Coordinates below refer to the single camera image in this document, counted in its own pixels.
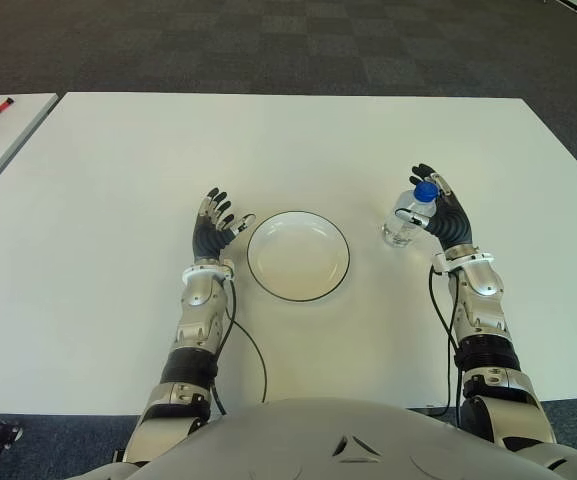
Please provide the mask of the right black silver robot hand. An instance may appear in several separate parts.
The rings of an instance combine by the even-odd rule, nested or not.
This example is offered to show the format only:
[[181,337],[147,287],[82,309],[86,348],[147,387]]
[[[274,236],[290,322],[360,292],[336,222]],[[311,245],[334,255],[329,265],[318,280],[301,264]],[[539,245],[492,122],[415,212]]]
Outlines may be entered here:
[[438,188],[435,200],[435,213],[416,213],[411,207],[397,207],[395,216],[405,223],[421,228],[434,235],[443,250],[458,245],[472,244],[470,221],[461,206],[455,191],[448,182],[432,167],[420,163],[412,167],[410,182],[417,186],[422,181],[432,183]]

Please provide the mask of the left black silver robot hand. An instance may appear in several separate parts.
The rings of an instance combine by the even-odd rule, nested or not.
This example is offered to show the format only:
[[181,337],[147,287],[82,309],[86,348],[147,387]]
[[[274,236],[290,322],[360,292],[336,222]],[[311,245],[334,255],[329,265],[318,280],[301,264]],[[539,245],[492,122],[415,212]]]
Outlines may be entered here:
[[192,236],[196,262],[219,260],[222,251],[256,222],[253,213],[236,217],[230,212],[231,206],[227,192],[217,187],[212,188],[202,200]]

